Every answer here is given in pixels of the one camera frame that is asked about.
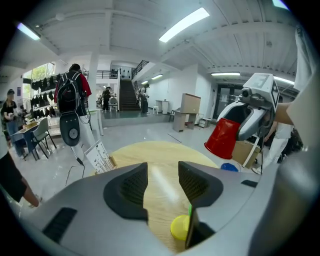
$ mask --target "black backpack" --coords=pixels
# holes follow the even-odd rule
[[[57,93],[57,106],[60,114],[75,112],[80,105],[79,87],[76,82],[79,72],[75,72],[71,78],[64,74],[59,81]]]

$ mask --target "wooden table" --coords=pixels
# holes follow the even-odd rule
[[[205,155],[178,143],[146,141],[113,152],[118,168],[148,163],[148,186],[143,207],[148,211],[151,231],[173,252],[185,250],[185,241],[174,239],[170,224],[179,215],[188,215],[189,200],[179,184],[178,162],[189,161],[218,168]]]

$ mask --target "staircase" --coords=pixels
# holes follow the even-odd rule
[[[120,110],[121,111],[139,111],[139,105],[136,105],[137,97],[131,81],[120,81]]]

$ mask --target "white pillar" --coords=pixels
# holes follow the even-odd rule
[[[92,52],[89,65],[88,83],[91,89],[91,96],[89,97],[89,110],[95,110],[96,106],[96,88],[97,88],[97,68],[99,61],[99,49]]]

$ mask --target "doorway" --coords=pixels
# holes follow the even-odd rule
[[[242,85],[218,84],[213,119],[217,119],[226,106],[238,100],[242,88]]]

